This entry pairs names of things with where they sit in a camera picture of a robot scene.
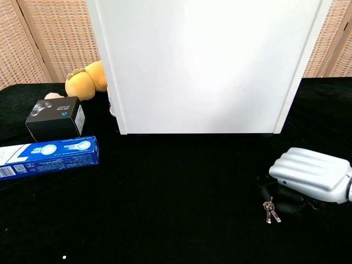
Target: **woven panel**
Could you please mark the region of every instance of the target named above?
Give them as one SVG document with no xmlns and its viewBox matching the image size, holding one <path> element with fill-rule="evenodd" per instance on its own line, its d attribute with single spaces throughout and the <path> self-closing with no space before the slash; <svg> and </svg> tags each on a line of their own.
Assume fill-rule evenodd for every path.
<svg viewBox="0 0 352 264">
<path fill-rule="evenodd" d="M 85 0 L 25 0 L 55 77 L 100 59 Z"/>
<path fill-rule="evenodd" d="M 304 72 L 304 77 L 319 77 L 316 76 L 318 70 L 320 69 L 321 63 L 323 62 L 330 44 L 335 37 L 336 31 L 341 24 L 341 20 L 348 8 L 349 3 L 350 0 L 333 0 Z"/>
<path fill-rule="evenodd" d="M 19 83 L 46 83 L 30 42 L 8 0 L 0 0 L 0 90 Z"/>
<path fill-rule="evenodd" d="M 352 35 L 344 46 L 331 72 L 331 77 L 352 77 Z"/>
</svg>

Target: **keys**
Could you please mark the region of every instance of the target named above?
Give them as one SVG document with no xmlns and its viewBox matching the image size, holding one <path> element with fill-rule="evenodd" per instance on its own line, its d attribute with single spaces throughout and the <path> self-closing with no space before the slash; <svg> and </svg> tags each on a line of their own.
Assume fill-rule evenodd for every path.
<svg viewBox="0 0 352 264">
<path fill-rule="evenodd" d="M 270 202 L 264 202 L 263 207 L 266 211 L 266 222 L 271 224 L 271 215 L 274 217 L 276 222 L 281 223 L 280 217 L 275 213 L 275 206 L 272 203 L 273 197 L 270 197 Z"/>
</svg>

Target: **black box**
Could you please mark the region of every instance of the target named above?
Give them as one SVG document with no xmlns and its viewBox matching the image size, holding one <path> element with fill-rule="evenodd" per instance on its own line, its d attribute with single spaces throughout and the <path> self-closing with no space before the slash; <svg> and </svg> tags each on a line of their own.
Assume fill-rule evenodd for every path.
<svg viewBox="0 0 352 264">
<path fill-rule="evenodd" d="M 81 135 L 85 116 L 78 97 L 38 100 L 26 126 L 37 141 L 72 139 Z"/>
</svg>

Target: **black tablecloth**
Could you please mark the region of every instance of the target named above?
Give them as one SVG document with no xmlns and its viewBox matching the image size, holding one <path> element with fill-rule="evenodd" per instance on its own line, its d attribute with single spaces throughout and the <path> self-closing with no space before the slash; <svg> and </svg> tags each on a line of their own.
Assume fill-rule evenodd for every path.
<svg viewBox="0 0 352 264">
<path fill-rule="evenodd" d="M 0 182 L 1 263 L 336 263 L 352 205 L 265 222 L 257 177 L 303 147 L 352 160 L 352 79 L 304 79 L 283 131 L 121 136 L 107 95 L 82 103 L 98 166 Z M 33 142 L 24 122 L 64 84 L 0 92 L 0 146 Z"/>
</svg>

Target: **yellow plush toy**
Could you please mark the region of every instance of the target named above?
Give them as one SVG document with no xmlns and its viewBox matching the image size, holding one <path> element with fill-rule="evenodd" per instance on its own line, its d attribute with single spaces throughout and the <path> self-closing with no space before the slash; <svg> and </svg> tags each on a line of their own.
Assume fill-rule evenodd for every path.
<svg viewBox="0 0 352 264">
<path fill-rule="evenodd" d="M 107 86 L 101 60 L 74 70 L 67 75 L 65 82 L 67 95 L 78 96 L 81 101 L 92 99 L 95 91 L 106 92 Z"/>
</svg>

